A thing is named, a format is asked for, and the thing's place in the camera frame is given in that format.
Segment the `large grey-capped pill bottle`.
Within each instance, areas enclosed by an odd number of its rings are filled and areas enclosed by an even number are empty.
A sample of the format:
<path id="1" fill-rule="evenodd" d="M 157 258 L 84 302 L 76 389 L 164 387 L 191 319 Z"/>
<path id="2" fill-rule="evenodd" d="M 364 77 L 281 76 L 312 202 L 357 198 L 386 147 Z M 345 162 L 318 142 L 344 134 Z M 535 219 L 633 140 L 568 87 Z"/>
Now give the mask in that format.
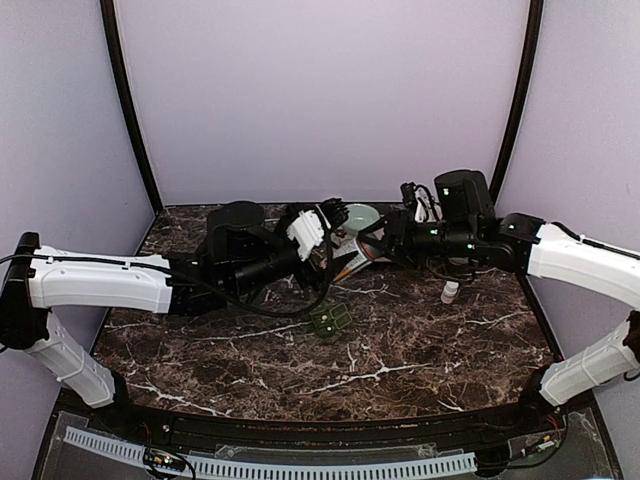
<path id="1" fill-rule="evenodd" d="M 333 282 L 338 283 L 366 268 L 376 259 L 369 243 L 352 238 L 333 250 Z"/>

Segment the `green weekly pill organizer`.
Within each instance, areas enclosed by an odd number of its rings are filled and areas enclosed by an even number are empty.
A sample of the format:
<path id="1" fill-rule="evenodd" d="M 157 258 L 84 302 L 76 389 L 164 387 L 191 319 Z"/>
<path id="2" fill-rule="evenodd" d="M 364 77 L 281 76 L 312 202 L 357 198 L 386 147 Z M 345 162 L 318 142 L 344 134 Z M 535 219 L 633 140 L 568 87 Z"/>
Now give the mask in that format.
<path id="1" fill-rule="evenodd" d="M 314 333 L 320 338 L 330 338 L 350 326 L 351 312 L 344 304 L 318 308 L 309 315 Z"/>

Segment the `small white pill bottle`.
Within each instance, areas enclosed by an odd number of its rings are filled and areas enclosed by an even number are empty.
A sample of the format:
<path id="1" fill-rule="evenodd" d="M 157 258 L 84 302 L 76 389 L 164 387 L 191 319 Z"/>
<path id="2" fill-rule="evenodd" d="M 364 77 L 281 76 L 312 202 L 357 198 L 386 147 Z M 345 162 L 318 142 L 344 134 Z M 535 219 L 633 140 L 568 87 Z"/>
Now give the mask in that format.
<path id="1" fill-rule="evenodd" d="M 441 301 L 444 304 L 453 303 L 459 293 L 459 287 L 458 282 L 447 281 L 441 292 Z"/>

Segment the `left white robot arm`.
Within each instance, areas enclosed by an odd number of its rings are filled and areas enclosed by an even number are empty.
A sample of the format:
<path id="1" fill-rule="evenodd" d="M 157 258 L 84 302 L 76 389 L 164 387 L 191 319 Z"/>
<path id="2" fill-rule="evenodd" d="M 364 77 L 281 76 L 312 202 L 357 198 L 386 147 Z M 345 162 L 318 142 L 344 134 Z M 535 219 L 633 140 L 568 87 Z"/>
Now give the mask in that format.
<path id="1" fill-rule="evenodd" d="M 311 258 L 323 247 L 333 253 L 331 233 L 346 219 L 338 199 L 310 207 L 291 206 L 273 229 L 264 225 L 262 206 L 250 201 L 225 204 L 209 213 L 206 236 L 193 253 L 133 257 L 79 254 L 44 246 L 26 232 L 1 286 L 1 344 L 41 362 L 70 387 L 120 436 L 141 427 L 140 412 L 126 401 L 125 380 L 96 361 L 54 313 L 59 306 L 124 308 L 197 316 L 229 304 L 271 318 L 295 318 L 297 311 L 251 305 L 261 289 L 292 276 L 320 298 L 332 279 L 329 267 Z"/>

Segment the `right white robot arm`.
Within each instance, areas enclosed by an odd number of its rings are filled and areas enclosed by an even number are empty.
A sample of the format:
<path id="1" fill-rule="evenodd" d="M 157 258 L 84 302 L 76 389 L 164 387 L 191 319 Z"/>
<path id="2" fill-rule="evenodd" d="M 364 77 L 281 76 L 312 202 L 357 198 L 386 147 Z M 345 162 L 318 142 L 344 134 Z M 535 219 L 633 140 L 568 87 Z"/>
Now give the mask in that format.
<path id="1" fill-rule="evenodd" d="M 558 280 L 628 305 L 629 317 L 572 357 L 535 371 L 510 413 L 521 434 L 534 432 L 549 411 L 619 375 L 639 369 L 639 255 L 572 232 L 560 222 L 495 214 L 484 174 L 459 169 L 434 180 L 440 215 L 419 220 L 418 185 L 401 187 L 404 207 L 360 231 L 358 239 L 407 268 L 433 259 Z"/>

